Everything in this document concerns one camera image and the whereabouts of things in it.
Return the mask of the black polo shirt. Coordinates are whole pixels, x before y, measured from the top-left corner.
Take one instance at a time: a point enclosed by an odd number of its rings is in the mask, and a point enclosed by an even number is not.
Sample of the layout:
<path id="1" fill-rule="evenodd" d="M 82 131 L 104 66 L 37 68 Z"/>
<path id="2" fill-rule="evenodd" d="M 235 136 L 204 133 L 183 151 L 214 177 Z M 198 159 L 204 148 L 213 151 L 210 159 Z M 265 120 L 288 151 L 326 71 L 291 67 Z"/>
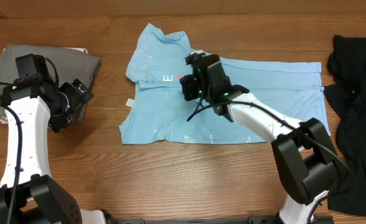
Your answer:
<path id="1" fill-rule="evenodd" d="M 366 217 L 366 37 L 333 37 L 334 51 L 327 68 L 335 84 L 326 86 L 325 97 L 341 121 L 336 144 L 352 174 L 341 180 L 338 191 L 355 189 L 329 199 L 329 209 Z"/>

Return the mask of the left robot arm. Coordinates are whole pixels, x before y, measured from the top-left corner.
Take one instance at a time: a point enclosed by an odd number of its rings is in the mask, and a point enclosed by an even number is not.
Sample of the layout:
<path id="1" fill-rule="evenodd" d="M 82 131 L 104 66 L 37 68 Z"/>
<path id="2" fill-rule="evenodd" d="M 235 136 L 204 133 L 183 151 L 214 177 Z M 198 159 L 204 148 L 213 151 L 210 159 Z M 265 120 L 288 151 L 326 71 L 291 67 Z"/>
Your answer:
<path id="1" fill-rule="evenodd" d="M 0 107 L 8 123 L 7 161 L 0 183 L 0 223 L 105 223 L 100 210 L 81 209 L 53 180 L 47 131 L 72 125 L 93 94 L 78 79 L 59 84 L 49 59 L 16 58 L 19 77 L 4 83 Z"/>

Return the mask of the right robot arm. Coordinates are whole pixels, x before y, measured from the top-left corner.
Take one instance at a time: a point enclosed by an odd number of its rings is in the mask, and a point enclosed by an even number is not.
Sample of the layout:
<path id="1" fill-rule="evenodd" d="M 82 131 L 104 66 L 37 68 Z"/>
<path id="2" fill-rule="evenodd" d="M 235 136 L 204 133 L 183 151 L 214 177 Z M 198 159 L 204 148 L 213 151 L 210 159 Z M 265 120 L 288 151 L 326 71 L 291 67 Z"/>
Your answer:
<path id="1" fill-rule="evenodd" d="M 272 147 L 280 182 L 287 193 L 275 215 L 251 216 L 247 223 L 334 223 L 316 209 L 348 173 L 326 128 L 316 118 L 307 121 L 281 114 L 241 85 L 233 85 L 221 59 L 197 50 L 185 58 L 193 69 L 180 79 L 185 100 L 206 100 L 208 107 L 232 123 L 245 126 Z"/>

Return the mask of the folded grey trousers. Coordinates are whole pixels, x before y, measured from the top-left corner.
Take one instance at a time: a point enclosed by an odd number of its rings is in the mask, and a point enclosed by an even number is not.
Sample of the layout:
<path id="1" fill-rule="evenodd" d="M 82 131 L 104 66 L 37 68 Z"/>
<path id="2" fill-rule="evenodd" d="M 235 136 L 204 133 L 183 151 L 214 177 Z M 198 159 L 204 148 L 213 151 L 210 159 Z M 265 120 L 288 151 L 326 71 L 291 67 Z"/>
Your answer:
<path id="1" fill-rule="evenodd" d="M 78 79 L 91 88 L 100 63 L 101 59 L 90 55 L 86 49 L 8 45 L 0 56 L 0 83 L 13 83 L 18 78 L 41 74 L 54 85 L 57 73 L 59 85 Z M 0 85 L 0 101 L 4 87 Z"/>

